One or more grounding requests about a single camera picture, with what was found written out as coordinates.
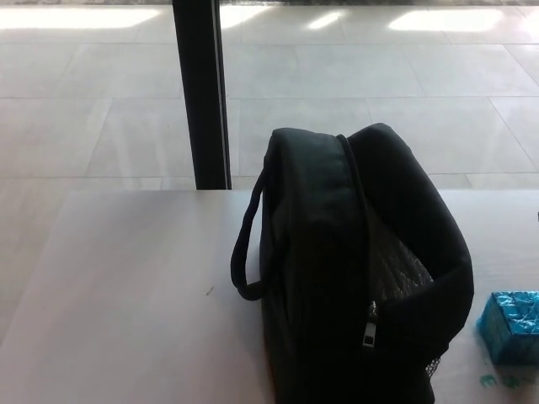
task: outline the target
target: white floor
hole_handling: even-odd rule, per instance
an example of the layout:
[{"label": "white floor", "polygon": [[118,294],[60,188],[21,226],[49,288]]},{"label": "white floor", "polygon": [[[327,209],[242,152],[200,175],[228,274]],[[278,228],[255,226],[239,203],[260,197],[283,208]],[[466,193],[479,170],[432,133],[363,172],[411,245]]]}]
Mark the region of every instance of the white floor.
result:
[{"label": "white floor", "polygon": [[[539,188],[539,8],[221,10],[232,175],[393,126],[440,188]],[[64,195],[192,189],[170,7],[0,7],[0,339]]]}]

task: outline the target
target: white table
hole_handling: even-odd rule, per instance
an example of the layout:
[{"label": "white table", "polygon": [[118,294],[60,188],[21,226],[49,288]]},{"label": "white table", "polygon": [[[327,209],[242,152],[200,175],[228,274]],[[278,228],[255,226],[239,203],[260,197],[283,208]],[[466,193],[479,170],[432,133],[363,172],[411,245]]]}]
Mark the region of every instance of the white table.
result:
[{"label": "white table", "polygon": [[[433,379],[437,402],[537,403],[539,378],[494,370],[473,325],[490,291],[539,289],[539,192],[444,198],[476,298]],[[247,203],[232,191],[71,194],[0,348],[0,402],[272,402],[259,304],[229,275]]]}]

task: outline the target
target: blue box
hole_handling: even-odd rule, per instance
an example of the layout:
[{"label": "blue box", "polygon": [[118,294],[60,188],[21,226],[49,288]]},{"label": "blue box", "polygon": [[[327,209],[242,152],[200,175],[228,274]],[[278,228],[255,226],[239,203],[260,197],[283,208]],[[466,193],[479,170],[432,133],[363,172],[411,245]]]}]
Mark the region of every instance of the blue box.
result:
[{"label": "blue box", "polygon": [[494,364],[539,365],[539,291],[494,292],[478,330]]}]

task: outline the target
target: black pole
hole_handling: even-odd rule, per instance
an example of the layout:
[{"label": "black pole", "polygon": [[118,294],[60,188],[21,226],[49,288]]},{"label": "black pole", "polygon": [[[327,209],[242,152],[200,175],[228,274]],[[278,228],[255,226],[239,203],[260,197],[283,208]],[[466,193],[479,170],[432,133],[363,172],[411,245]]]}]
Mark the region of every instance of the black pole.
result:
[{"label": "black pole", "polygon": [[197,189],[231,189],[219,0],[173,0]]}]

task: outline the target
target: bag handle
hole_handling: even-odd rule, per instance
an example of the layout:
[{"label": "bag handle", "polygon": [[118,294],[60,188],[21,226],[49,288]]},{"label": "bag handle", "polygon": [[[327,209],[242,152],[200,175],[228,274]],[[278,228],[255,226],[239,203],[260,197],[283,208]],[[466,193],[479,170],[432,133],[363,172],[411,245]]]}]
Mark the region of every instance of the bag handle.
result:
[{"label": "bag handle", "polygon": [[266,185],[267,176],[268,167],[264,165],[262,173],[254,185],[251,200],[249,201],[249,205],[245,211],[242,228],[237,236],[236,245],[234,246],[232,259],[230,262],[232,283],[234,286],[236,286],[237,291],[245,300],[251,301],[262,298],[268,291],[272,279],[274,278],[275,274],[277,274],[278,268],[281,266],[286,257],[288,246],[286,237],[282,237],[281,240],[279,240],[275,245],[273,256],[268,262],[269,268],[267,268],[265,271],[261,271],[261,273],[264,274],[263,278],[261,278],[259,281],[253,282],[252,284],[247,283],[245,264],[247,262],[249,238],[251,236],[254,217],[259,209],[260,195],[262,194],[262,191]]}]

